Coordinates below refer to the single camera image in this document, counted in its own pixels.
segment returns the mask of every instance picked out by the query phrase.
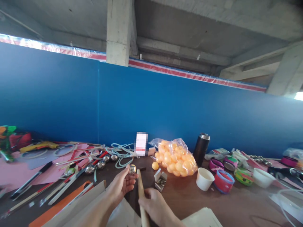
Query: black pen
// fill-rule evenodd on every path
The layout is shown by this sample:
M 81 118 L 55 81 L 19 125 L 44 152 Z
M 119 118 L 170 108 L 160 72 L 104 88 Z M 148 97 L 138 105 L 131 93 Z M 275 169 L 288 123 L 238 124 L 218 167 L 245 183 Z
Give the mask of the black pen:
M 15 199 L 17 198 L 29 185 L 30 183 L 36 179 L 40 174 L 44 173 L 51 165 L 53 164 L 53 162 L 49 162 L 47 163 L 45 166 L 42 167 L 42 169 L 40 169 L 32 178 L 30 178 L 24 185 L 22 185 L 17 191 L 15 191 L 10 198 L 11 199 Z

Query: left hand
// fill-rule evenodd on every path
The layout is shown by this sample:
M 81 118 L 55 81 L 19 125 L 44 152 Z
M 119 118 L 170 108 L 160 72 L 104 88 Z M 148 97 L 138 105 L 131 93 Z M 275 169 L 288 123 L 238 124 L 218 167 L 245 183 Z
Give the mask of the left hand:
M 111 184 L 108 186 L 106 191 L 108 192 L 109 196 L 112 198 L 112 205 L 116 208 L 119 203 L 122 201 L 123 197 L 126 193 L 134 189 L 134 184 L 138 178 L 138 174 L 129 175 L 129 165 L 121 171 Z

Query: yellow glue gun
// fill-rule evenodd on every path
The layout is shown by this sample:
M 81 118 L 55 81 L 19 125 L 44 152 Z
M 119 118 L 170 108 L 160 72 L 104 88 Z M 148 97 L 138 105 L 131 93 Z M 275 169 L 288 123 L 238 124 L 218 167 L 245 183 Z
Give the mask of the yellow glue gun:
M 42 148 L 51 148 L 51 149 L 55 149 L 58 148 L 59 145 L 53 142 L 49 142 L 49 141 L 43 141 L 42 143 L 36 144 L 36 145 L 31 145 L 31 146 L 27 146 L 27 147 L 23 147 L 20 148 L 20 153 L 25 153 L 28 151 L 32 151 L 32 150 L 39 150 Z

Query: black thermos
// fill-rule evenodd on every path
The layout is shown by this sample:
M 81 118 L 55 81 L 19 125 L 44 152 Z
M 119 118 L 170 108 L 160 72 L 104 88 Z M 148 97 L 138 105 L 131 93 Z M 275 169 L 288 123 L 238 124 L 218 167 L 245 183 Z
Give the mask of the black thermos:
M 202 162 L 210 140 L 211 137 L 206 133 L 200 133 L 200 135 L 198 136 L 195 151 L 193 152 L 193 157 L 195 158 L 198 166 L 202 166 Z

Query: blue wall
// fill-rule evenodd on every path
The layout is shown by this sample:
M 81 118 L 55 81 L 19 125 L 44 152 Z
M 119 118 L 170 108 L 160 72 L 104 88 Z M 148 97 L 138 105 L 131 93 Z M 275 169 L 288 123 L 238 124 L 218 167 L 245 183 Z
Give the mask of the blue wall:
M 0 43 L 0 125 L 42 138 L 132 143 L 137 131 L 280 157 L 302 147 L 303 102 Z
M 131 143 L 146 131 L 149 141 L 182 138 L 193 151 L 204 132 L 209 149 L 280 157 L 303 142 L 302 101 L 106 63 L 100 80 L 102 143 Z
M 98 61 L 5 43 L 0 53 L 0 125 L 98 141 Z

